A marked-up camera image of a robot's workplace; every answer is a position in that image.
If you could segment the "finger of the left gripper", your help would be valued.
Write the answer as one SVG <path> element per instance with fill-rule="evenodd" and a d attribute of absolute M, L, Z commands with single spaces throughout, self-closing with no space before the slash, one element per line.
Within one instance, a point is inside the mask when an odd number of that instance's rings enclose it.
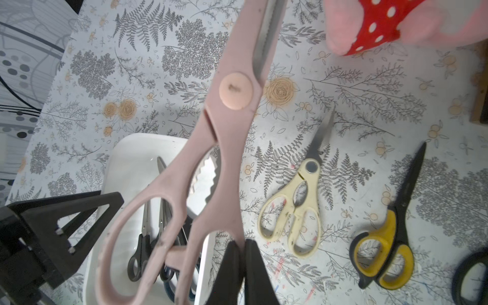
<path fill-rule="evenodd" d="M 45 269 L 43 278 L 70 278 L 86 259 L 105 227 L 124 204 L 118 192 L 100 191 L 20 203 L 29 234 L 24 239 Z M 76 245 L 69 238 L 99 207 L 108 208 Z"/>

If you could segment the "yellow black scissors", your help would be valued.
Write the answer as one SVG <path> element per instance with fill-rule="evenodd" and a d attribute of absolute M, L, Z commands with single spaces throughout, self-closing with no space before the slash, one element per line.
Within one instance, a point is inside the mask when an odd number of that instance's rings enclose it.
<path fill-rule="evenodd" d="M 365 289 L 372 282 L 376 282 L 383 289 L 394 291 L 402 288 L 413 275 L 414 255 L 409 246 L 406 213 L 421 173 L 425 152 L 424 142 L 410 163 L 395 202 L 388 206 L 384 224 L 376 231 L 359 234 L 350 245 L 349 258 L 358 272 L 360 289 Z M 379 242 L 379 250 L 369 266 L 363 267 L 359 262 L 358 254 L 360 246 L 367 240 Z M 397 255 L 403 257 L 404 267 L 400 274 L 389 280 L 386 278 L 387 271 Z"/>

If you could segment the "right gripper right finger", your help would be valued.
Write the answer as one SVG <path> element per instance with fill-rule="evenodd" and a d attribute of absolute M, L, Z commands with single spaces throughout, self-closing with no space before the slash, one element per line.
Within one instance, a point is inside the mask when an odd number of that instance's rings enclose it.
<path fill-rule="evenodd" d="M 279 305 L 256 241 L 245 241 L 245 304 Z"/>

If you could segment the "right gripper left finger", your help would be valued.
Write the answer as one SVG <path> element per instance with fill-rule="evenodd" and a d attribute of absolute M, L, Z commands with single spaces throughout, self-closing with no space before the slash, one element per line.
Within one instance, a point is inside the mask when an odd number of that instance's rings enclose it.
<path fill-rule="evenodd" d="M 207 305 L 236 305 L 245 276 L 244 254 L 235 241 L 227 244 Z"/>

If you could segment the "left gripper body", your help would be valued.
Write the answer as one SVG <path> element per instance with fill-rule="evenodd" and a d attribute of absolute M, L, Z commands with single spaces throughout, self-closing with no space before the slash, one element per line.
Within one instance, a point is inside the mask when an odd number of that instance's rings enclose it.
<path fill-rule="evenodd" d="M 49 304 L 50 298 L 39 287 L 46 271 L 35 251 L 24 240 L 35 234 L 22 214 L 46 203 L 14 203 L 1 207 L 1 304 Z"/>

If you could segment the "pink kitchen scissors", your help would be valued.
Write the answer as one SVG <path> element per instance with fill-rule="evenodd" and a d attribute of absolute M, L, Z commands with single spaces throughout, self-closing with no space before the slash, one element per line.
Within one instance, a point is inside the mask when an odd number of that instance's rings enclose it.
<path fill-rule="evenodd" d="M 99 304 L 142 304 L 163 266 L 179 270 L 176 304 L 188 304 L 193 270 L 203 242 L 214 231 L 225 231 L 238 251 L 235 268 L 244 266 L 245 237 L 240 213 L 240 167 L 246 139 L 263 95 L 286 11 L 285 1 L 245 1 L 232 28 L 194 130 L 183 149 L 120 213 L 99 255 L 96 296 Z M 188 244 L 174 241 L 187 217 L 187 197 L 194 171 L 215 146 L 221 152 L 220 177 L 212 198 L 195 218 Z M 117 292 L 111 281 L 114 246 L 124 225 L 147 201 L 161 198 L 173 217 L 155 249 L 133 296 Z"/>

